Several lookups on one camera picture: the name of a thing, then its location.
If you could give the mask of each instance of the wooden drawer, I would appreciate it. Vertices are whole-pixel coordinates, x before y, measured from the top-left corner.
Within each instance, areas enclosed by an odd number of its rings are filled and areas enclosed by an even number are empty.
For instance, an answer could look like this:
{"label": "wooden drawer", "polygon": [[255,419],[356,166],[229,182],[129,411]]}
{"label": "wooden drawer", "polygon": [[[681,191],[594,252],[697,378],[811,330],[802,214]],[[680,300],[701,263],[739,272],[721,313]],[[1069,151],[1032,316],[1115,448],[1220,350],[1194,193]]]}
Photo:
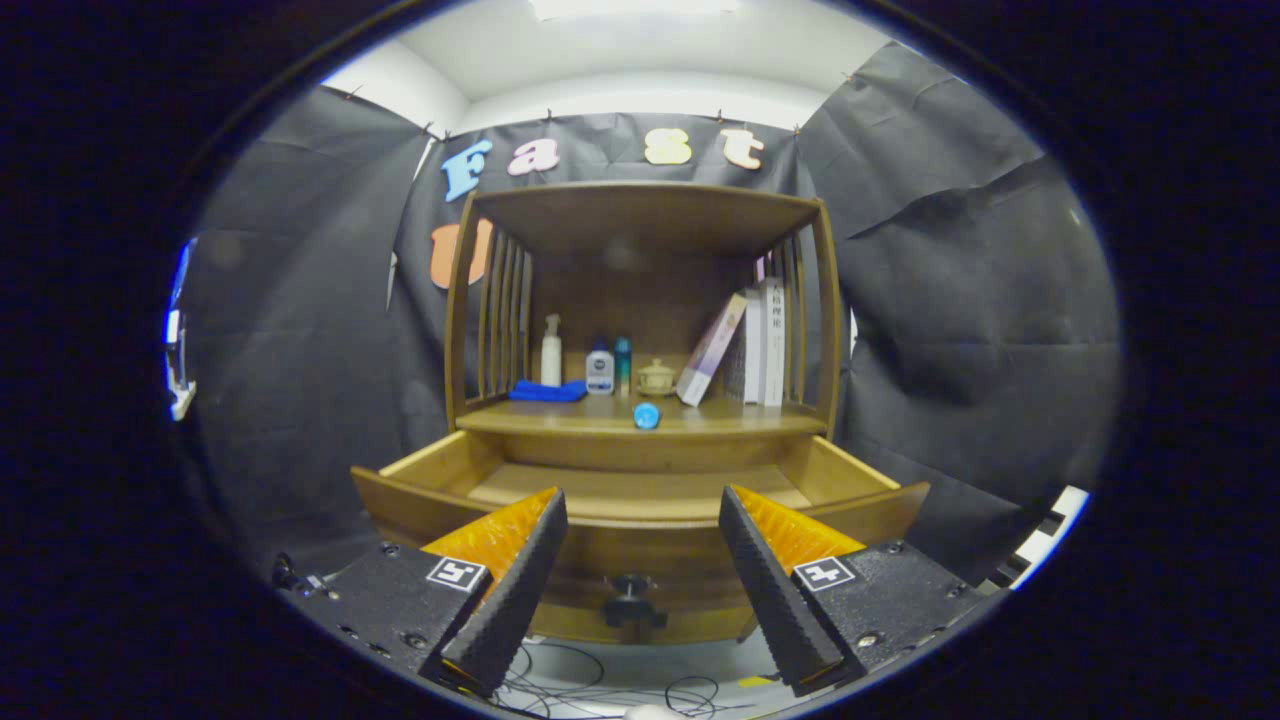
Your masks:
{"label": "wooden drawer", "polygon": [[[908,488],[815,436],[607,437],[572,443],[458,430],[383,468],[352,469],[379,530],[422,546],[550,486],[570,530],[532,632],[595,642],[684,643],[737,637],[751,611],[719,536],[723,487],[746,487],[867,543],[900,538],[928,492]],[[653,579],[666,629],[614,629],[607,578]]]}

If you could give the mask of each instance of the orange letter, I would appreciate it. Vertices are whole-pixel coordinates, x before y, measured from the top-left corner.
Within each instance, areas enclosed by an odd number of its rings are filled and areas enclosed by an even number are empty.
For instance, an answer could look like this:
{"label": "orange letter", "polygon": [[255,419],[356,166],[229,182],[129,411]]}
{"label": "orange letter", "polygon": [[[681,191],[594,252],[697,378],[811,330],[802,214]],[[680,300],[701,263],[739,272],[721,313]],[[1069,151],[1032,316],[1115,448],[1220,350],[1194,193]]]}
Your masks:
{"label": "orange letter", "polygon": [[759,170],[760,160],[751,158],[751,150],[764,150],[764,143],[755,140],[749,129],[722,129],[724,136],[724,156],[730,163],[749,170]]}
{"label": "orange letter", "polygon": [[[435,287],[449,290],[453,281],[453,249],[458,242],[458,224],[440,225],[431,231],[431,282]],[[489,234],[493,233],[493,223],[480,219],[476,227],[476,247],[471,254],[471,272],[467,284],[484,277],[484,263],[489,258]]]}

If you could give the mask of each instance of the jar lid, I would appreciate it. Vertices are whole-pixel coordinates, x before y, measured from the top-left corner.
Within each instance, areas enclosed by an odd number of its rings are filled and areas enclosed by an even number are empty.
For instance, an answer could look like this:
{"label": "jar lid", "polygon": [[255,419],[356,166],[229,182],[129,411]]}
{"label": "jar lid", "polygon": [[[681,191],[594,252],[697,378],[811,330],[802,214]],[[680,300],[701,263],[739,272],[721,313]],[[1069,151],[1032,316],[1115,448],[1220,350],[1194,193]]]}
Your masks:
{"label": "jar lid", "polygon": [[653,363],[640,369],[643,375],[675,375],[676,372],[662,364],[660,357],[654,357]]}
{"label": "jar lid", "polygon": [[636,427],[641,430],[652,430],[658,427],[658,420],[662,419],[662,411],[653,402],[641,402],[636,405],[636,409],[631,411],[631,416],[636,421]]}

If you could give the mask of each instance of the book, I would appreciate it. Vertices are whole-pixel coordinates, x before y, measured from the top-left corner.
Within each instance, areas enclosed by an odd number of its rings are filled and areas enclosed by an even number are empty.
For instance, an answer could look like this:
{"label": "book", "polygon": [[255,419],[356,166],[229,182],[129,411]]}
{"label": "book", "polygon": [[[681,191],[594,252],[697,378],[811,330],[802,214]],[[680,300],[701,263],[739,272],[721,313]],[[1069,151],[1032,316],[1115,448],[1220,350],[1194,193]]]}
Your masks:
{"label": "book", "polygon": [[764,386],[764,311],[759,290],[746,288],[742,296],[746,297],[746,310],[742,313],[742,329],[733,336],[724,361],[724,391],[746,405],[760,402]]}
{"label": "book", "polygon": [[756,284],[764,315],[764,382],[760,405],[780,407],[786,382],[787,313],[786,291],[780,278],[764,278]]}
{"label": "book", "polygon": [[676,382],[676,395],[686,405],[698,407],[698,404],[703,401],[703,395],[712,384],[716,369],[724,357],[730,341],[733,340],[733,331],[737,329],[745,309],[746,297],[741,292],[735,292],[724,304],[724,309],[716,316],[716,322],[698,341],[698,347],[694,348],[694,354],[689,357],[689,363],[685,364],[685,369]]}

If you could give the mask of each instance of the wooden cabinet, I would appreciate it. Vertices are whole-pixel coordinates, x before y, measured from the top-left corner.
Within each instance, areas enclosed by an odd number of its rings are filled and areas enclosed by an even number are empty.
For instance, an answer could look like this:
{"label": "wooden cabinet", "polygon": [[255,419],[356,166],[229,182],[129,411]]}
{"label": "wooden cabinet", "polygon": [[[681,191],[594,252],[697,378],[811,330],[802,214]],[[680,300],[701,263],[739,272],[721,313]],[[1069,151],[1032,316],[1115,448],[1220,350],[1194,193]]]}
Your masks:
{"label": "wooden cabinet", "polygon": [[[480,220],[493,224],[485,281],[467,284]],[[817,265],[797,233],[813,229]],[[627,336],[632,366],[685,364],[735,290],[763,266],[786,282],[782,407],[744,406],[713,383],[698,407],[675,397],[588,396],[517,402],[538,380],[540,319],[562,316],[564,380],[580,379],[593,338]],[[805,307],[817,277],[819,307]],[[465,361],[467,295],[480,292],[476,387]],[[801,510],[864,543],[902,537],[928,491],[901,488],[828,442],[847,352],[835,256],[820,201],[687,183],[567,183],[467,197],[448,296],[445,388],[452,434],[381,470],[352,469],[379,529],[425,544],[550,486],[564,489],[570,533],[532,632],[600,642],[739,637],[751,611],[719,537],[727,483]],[[817,388],[805,388],[806,327],[822,331]],[[662,423],[637,430],[653,401]],[[667,626],[609,628],[608,578],[653,579]]]}

